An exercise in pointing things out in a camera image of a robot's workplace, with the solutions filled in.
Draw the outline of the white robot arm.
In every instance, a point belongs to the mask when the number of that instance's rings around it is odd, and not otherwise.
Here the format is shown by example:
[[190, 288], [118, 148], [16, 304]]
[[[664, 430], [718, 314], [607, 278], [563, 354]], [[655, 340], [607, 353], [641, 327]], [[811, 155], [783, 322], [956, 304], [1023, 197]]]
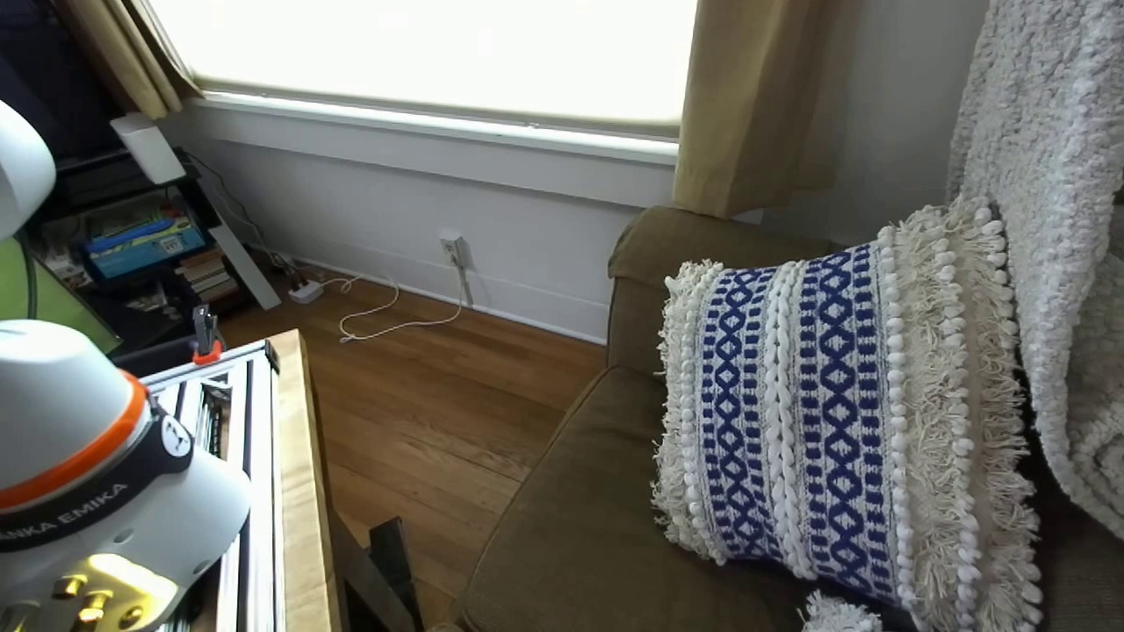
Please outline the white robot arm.
[[153, 628], [250, 507], [250, 477], [88, 334], [0, 322], [4, 632]]

